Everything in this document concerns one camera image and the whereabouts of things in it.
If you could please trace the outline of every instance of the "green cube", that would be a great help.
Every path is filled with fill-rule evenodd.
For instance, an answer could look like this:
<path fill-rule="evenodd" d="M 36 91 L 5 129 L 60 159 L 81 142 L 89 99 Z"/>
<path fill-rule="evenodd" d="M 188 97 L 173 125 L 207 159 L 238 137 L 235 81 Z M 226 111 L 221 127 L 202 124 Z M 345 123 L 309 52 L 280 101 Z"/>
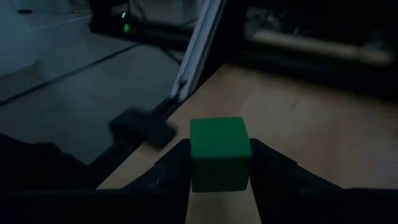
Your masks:
<path fill-rule="evenodd" d="M 191 120 L 192 190 L 245 190 L 251 148 L 242 118 Z"/>

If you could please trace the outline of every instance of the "metal frame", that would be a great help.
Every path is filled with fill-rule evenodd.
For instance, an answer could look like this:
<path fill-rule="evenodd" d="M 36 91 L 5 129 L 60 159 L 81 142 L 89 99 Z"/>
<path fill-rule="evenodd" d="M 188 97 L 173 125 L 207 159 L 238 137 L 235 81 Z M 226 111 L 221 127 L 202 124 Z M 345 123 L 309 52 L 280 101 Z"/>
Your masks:
<path fill-rule="evenodd" d="M 225 0 L 207 0 L 203 5 L 191 41 L 174 83 L 171 97 L 185 100 L 195 89 L 209 52 Z"/>

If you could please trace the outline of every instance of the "gray floor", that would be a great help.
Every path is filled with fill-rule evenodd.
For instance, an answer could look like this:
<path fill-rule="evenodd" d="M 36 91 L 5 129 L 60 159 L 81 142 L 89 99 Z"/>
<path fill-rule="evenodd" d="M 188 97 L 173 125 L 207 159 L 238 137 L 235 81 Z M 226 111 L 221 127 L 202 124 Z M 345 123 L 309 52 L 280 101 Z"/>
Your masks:
<path fill-rule="evenodd" d="M 200 12 L 203 1 L 192 1 L 151 0 L 144 7 L 151 19 L 182 24 Z M 29 16 L 39 61 L 1 77 L 0 100 L 135 44 L 91 34 L 87 15 Z M 26 142 L 54 142 L 89 164 L 111 144 L 108 122 L 130 106 L 151 110 L 159 104 L 170 93 L 178 69 L 159 49 L 134 47 L 0 107 L 0 132 Z"/>

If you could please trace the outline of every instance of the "green light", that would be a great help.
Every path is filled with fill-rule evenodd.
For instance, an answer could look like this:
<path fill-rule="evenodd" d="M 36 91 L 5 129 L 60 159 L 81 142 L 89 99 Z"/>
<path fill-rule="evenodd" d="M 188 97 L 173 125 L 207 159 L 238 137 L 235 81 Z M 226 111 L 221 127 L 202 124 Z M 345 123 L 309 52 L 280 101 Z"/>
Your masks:
<path fill-rule="evenodd" d="M 123 26 L 123 31 L 124 31 L 124 32 L 129 32 L 129 31 L 130 31 L 130 25 L 129 25 L 129 24 L 125 24 L 125 25 Z"/>

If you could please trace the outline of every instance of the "wooden board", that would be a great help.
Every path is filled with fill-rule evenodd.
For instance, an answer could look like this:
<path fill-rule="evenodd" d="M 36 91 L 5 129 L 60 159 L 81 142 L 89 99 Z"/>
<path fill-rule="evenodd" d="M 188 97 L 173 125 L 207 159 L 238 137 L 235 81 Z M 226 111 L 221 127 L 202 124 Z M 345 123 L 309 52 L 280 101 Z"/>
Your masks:
<path fill-rule="evenodd" d="M 224 116 L 242 116 L 249 137 L 342 187 L 398 188 L 397 105 L 225 65 L 169 118 L 178 135 L 163 151 L 143 144 L 99 189 L 147 171 L 190 137 L 191 119 Z M 187 223 L 259 223 L 250 186 L 191 194 Z"/>

